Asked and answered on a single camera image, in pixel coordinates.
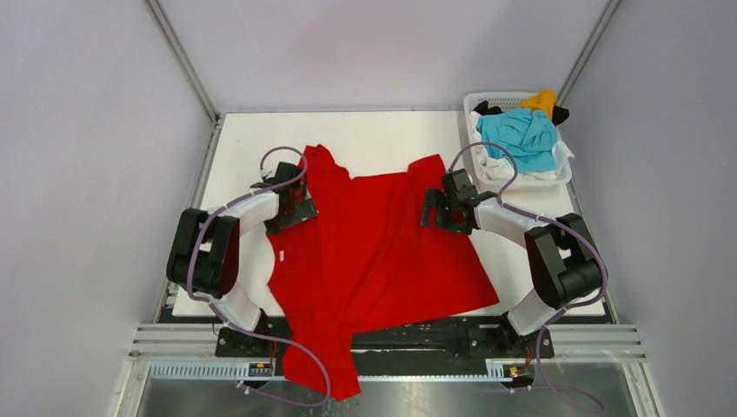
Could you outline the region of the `red t shirt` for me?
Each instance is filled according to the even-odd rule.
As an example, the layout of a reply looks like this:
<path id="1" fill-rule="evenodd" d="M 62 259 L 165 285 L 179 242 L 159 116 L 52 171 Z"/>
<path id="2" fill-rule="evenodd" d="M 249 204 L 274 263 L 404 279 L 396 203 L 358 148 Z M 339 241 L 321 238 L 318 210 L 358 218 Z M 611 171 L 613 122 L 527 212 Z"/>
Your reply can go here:
<path id="1" fill-rule="evenodd" d="M 499 296 L 466 235 L 422 226 L 439 155 L 403 172 L 351 177 L 322 146 L 304 150 L 318 214 L 269 243 L 269 290 L 292 331 L 287 380 L 344 400 L 360 393 L 356 334 L 493 306 Z"/>

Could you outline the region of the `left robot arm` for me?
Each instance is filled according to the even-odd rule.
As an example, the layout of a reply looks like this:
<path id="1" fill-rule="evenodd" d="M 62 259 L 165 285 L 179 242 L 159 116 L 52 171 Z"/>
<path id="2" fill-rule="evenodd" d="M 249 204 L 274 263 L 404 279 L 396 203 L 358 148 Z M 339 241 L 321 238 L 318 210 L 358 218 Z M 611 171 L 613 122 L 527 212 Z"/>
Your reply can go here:
<path id="1" fill-rule="evenodd" d="M 280 162 L 273 175 L 246 195 L 211 210 L 187 208 L 180 215 L 166 277 L 238 332 L 236 345 L 247 356 L 264 354 L 271 338 L 266 314 L 238 283 L 240 240 L 259 225 L 268 235 L 277 235 L 316 218 L 307 183 L 306 162 Z"/>

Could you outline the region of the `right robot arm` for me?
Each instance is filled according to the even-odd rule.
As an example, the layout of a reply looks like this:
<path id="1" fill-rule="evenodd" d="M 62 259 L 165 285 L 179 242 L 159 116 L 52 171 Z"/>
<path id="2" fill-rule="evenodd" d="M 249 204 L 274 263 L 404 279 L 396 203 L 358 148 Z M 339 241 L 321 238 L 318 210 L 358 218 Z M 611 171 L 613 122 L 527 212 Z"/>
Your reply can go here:
<path id="1" fill-rule="evenodd" d="M 480 192 L 467 172 L 459 169 L 441 178 L 439 189 L 428 189 L 420 224 L 434 223 L 449 232 L 471 235 L 480 230 L 500 235 L 524 248 L 532 288 L 489 331 L 494 348 L 519 358 L 533 346 L 533 335 L 568 308 L 605 290 L 608 281 L 601 255 L 583 219 L 569 213 L 557 218 L 536 214 L 505 202 L 501 193 Z"/>

